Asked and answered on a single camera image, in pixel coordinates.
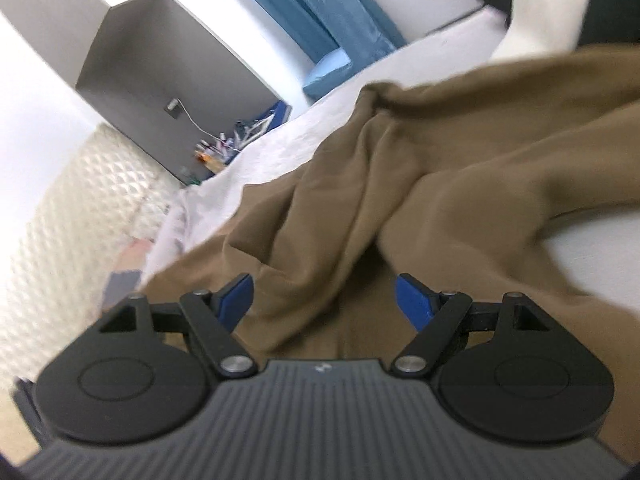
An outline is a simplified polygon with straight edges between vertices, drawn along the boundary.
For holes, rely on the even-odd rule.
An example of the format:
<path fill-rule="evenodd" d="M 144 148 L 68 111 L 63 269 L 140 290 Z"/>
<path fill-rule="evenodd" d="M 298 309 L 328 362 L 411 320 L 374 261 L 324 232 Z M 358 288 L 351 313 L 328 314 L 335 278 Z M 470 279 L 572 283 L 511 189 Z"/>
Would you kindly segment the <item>brown hooded sweatshirt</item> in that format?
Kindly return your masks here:
<path fill-rule="evenodd" d="M 524 292 L 612 372 L 602 438 L 639 457 L 639 320 L 571 285 L 540 240 L 555 218 L 639 199 L 634 46 L 363 88 L 309 162 L 244 188 L 212 237 L 144 286 L 174 301 L 254 278 L 235 335 L 254 358 L 390 360 L 413 330 L 394 278 L 479 300 Z"/>

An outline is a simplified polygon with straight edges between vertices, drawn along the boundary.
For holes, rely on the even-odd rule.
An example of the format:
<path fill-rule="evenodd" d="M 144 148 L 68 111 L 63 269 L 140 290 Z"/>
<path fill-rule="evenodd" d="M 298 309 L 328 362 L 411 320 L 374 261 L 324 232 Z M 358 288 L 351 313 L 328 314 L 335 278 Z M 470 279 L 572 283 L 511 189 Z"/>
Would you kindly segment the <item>cream quilted headboard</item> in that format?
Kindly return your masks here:
<path fill-rule="evenodd" d="M 1 389 L 33 378 L 97 316 L 120 253 L 152 240 L 180 184 L 99 125 L 44 194 L 18 248 L 1 309 Z"/>

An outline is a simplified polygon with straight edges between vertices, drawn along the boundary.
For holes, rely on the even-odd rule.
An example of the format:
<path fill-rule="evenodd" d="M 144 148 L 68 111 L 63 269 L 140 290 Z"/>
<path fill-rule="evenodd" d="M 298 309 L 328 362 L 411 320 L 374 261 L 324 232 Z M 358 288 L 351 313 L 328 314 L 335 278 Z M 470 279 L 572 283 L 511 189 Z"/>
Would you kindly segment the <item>black and white fleece garment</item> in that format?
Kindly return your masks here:
<path fill-rule="evenodd" d="M 491 55 L 494 62 L 639 43 L 639 0 L 480 1 L 506 19 L 506 34 Z"/>

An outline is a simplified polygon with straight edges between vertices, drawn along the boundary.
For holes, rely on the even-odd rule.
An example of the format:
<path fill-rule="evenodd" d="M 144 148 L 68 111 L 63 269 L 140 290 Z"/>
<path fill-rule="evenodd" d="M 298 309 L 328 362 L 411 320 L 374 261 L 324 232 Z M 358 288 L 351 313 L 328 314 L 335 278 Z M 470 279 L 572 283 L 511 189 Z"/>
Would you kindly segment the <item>blue curtain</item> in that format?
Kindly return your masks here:
<path fill-rule="evenodd" d="M 342 49 L 363 68 L 406 44 L 375 0 L 255 1 L 314 62 Z"/>

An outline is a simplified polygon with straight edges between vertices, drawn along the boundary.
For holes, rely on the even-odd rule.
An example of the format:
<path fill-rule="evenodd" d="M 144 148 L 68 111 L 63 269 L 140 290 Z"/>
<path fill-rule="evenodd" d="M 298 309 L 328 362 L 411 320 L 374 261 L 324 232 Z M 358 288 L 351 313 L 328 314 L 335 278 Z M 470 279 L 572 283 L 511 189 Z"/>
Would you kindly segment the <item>bottles on nightstand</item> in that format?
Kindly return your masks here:
<path fill-rule="evenodd" d="M 196 160 L 213 174 L 226 169 L 239 152 L 239 144 L 235 138 L 223 132 L 201 140 L 194 148 Z"/>

